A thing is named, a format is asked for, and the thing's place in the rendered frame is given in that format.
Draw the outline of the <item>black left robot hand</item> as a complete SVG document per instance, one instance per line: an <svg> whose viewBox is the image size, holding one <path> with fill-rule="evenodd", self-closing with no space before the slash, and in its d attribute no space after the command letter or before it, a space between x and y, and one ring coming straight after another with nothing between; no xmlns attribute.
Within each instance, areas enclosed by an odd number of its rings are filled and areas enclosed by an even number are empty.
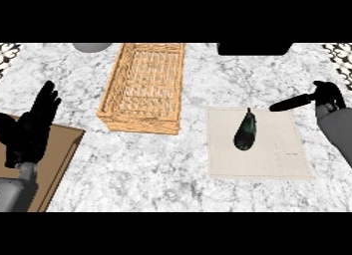
<svg viewBox="0 0 352 255"><path fill-rule="evenodd" d="M0 142L6 145L4 166L37 163L44 155L50 125L60 103L54 84L47 81L37 94L31 110L17 120L0 113Z"/></svg>

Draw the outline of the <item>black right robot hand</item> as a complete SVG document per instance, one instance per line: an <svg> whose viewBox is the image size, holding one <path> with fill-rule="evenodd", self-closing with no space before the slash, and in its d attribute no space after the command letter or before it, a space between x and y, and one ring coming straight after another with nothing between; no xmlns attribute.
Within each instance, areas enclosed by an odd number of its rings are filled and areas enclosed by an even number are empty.
<svg viewBox="0 0 352 255"><path fill-rule="evenodd" d="M315 91L312 94L298 95L269 106L272 112L284 112L298 107L303 107L310 102L315 102L315 106L329 105L331 110L340 110L346 108L343 96L337 86L331 82L313 81Z"/></svg>

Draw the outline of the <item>dark purple eggplant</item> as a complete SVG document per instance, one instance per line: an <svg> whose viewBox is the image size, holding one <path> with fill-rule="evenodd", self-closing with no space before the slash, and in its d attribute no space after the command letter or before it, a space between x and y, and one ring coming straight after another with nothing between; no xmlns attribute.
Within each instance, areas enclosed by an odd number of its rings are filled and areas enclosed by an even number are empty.
<svg viewBox="0 0 352 255"><path fill-rule="evenodd" d="M248 150L254 143L254 137L255 119L251 111L247 111L232 139L235 148L239 150Z"/></svg>

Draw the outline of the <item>beige placemat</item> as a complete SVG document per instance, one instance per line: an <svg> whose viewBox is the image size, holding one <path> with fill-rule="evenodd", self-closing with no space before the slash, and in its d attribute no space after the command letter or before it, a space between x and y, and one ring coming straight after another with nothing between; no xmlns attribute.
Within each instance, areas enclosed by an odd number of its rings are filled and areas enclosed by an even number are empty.
<svg viewBox="0 0 352 255"><path fill-rule="evenodd" d="M313 178L291 112L252 109L254 143L235 148L232 138L245 109L205 110L207 174L213 178L309 180Z"/></svg>

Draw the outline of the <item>tan wicker basket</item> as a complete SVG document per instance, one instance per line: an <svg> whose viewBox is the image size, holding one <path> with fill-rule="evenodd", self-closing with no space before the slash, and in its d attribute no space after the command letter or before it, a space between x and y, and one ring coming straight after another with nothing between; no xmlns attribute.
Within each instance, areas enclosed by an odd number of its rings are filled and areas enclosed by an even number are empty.
<svg viewBox="0 0 352 255"><path fill-rule="evenodd" d="M96 116L108 130L177 135L183 43L122 43Z"/></svg>

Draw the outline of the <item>brown wooden cutting board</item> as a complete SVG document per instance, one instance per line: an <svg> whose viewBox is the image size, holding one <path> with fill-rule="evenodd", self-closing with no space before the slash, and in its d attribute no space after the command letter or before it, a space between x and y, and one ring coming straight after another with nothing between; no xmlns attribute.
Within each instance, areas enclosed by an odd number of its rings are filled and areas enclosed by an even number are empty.
<svg viewBox="0 0 352 255"><path fill-rule="evenodd" d="M44 212L69 165L84 131L51 125L43 159L37 163L38 189L25 212ZM0 143L0 177L16 178L19 170L4 166L6 146Z"/></svg>

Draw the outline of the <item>black appliance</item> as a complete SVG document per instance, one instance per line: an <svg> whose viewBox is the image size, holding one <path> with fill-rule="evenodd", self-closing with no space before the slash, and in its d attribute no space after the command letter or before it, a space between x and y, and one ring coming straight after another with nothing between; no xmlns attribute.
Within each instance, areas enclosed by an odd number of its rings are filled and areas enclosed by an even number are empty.
<svg viewBox="0 0 352 255"><path fill-rule="evenodd" d="M217 43L215 49L221 56L281 56L286 53L289 44Z"/></svg>

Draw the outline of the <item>grey round bowl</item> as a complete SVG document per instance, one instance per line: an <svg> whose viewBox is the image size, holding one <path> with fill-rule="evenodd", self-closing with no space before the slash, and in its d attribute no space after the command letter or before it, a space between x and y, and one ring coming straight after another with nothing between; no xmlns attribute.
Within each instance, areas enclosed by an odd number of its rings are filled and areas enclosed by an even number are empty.
<svg viewBox="0 0 352 255"><path fill-rule="evenodd" d="M72 46L82 53L97 53L111 46L111 43L74 43Z"/></svg>

